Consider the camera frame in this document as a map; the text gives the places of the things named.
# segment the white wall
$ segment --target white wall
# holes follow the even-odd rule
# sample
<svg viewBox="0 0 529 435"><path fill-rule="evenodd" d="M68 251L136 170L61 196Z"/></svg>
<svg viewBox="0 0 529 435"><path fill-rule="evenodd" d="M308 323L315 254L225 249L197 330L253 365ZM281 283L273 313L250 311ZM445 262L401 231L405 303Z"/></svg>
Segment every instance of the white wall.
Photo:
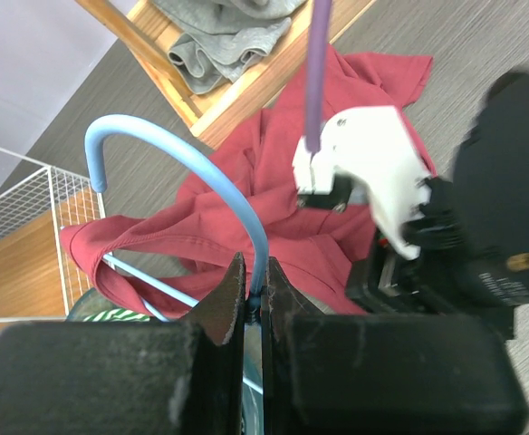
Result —
<svg viewBox="0 0 529 435"><path fill-rule="evenodd" d="M0 0L0 146L25 154L114 41L73 0ZM0 186L17 163L0 154Z"/></svg>

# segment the bolt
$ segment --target bolt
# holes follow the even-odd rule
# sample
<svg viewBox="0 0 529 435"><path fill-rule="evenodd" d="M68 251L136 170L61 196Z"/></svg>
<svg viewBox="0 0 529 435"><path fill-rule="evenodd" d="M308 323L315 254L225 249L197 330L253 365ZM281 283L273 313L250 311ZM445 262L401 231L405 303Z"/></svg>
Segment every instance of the bolt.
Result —
<svg viewBox="0 0 529 435"><path fill-rule="evenodd" d="M347 204L345 204L344 202L340 202L335 207L333 207L333 211L337 213L342 213L343 211L345 211L346 208L347 208Z"/></svg>

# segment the red fabric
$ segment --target red fabric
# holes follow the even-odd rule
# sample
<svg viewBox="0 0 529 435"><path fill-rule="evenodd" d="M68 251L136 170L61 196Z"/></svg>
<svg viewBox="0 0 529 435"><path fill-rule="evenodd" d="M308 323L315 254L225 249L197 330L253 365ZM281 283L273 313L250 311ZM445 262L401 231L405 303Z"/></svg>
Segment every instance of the red fabric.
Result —
<svg viewBox="0 0 529 435"><path fill-rule="evenodd" d="M329 48L323 117L354 106L414 102L428 80L432 59L378 53L341 55ZM338 313L361 313L343 288L351 261L367 255L374 225L367 207L345 213L296 208L292 161L303 134L305 73L301 69L272 109L242 122L210 159L248 198L263 222L270 254L291 283ZM404 117L415 146L433 165L418 134ZM164 315L177 317L187 308L138 279L122 276L101 261L115 249L178 256L192 273L163 278L166 283L203 298L223 277L237 251L252 271L253 249L242 225L226 204L198 177L189 176L176 203L147 219L112 216L67 227L65 250L100 292L114 303L147 313L143 296Z"/></svg>

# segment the wood grain floor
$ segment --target wood grain floor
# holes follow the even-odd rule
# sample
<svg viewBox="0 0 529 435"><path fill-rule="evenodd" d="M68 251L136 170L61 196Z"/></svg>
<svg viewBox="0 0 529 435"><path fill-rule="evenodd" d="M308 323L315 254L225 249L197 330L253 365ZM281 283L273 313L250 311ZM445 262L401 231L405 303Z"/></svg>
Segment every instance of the wood grain floor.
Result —
<svg viewBox="0 0 529 435"><path fill-rule="evenodd" d="M492 81L529 64L529 1L379 0L339 40L345 53L376 51L431 54L434 70L422 98L407 109L429 152L445 173ZM107 113L128 113L156 122L208 153L194 140L127 50L112 47L81 89L31 150L45 160L86 173L82 136ZM153 147L123 137L106 145L108 212L147 216L169 205L187 171ZM28 169L21 165L9 183ZM182 273L177 262L157 256L125 256L153 274ZM510 346L529 398L529 306L518 313L518 340Z"/></svg>

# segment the folded gray towel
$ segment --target folded gray towel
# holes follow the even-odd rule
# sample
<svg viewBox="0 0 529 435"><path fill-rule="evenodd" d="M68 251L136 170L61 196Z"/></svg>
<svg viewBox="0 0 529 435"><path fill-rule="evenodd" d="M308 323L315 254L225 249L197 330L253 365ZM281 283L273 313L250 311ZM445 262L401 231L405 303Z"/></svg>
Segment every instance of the folded gray towel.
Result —
<svg viewBox="0 0 529 435"><path fill-rule="evenodd" d="M190 90L207 93L236 81L267 56L306 0L153 0L183 34L168 58Z"/></svg>

